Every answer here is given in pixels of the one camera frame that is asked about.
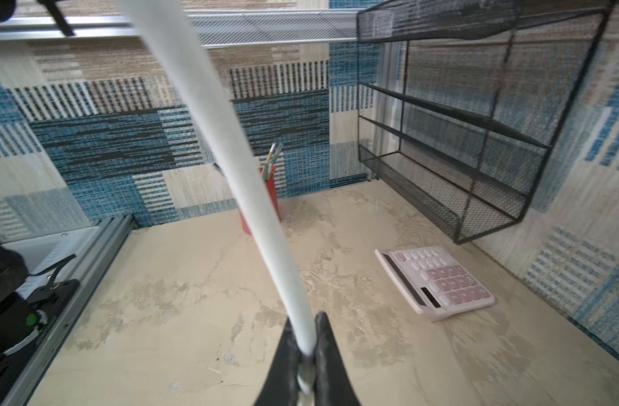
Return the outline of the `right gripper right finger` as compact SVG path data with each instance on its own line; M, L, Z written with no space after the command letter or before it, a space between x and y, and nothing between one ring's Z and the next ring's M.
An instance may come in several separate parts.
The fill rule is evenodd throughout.
M331 323L324 311L315 318L317 345L315 349L316 380L314 385L314 404L356 405L358 397L349 380Z

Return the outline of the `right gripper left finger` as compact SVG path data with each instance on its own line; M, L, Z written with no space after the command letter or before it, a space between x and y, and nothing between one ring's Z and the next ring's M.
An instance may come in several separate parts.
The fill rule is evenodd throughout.
M296 406L299 401L297 374L302 353L297 346L292 324L287 319L264 385L254 406Z

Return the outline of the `teal power strip with cord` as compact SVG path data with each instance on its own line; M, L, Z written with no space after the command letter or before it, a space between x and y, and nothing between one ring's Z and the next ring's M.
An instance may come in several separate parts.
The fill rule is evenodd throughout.
M177 2L120 1L118 6L178 89L225 177L234 174L236 169L250 169L247 161L253 157L253 152L245 132L208 52ZM265 206L264 216L260 218L258 206L250 210L246 202L242 205L253 239L285 306L302 353L297 374L298 403L314 405L317 332L299 268L292 258L281 223L274 223L275 213Z

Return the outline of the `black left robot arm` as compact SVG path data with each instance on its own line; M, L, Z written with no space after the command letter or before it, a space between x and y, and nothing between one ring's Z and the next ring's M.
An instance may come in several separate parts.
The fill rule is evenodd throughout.
M20 254L0 244L0 404L79 289L76 279L56 281L75 258L69 255L35 273L44 285L25 297L18 289L32 274Z

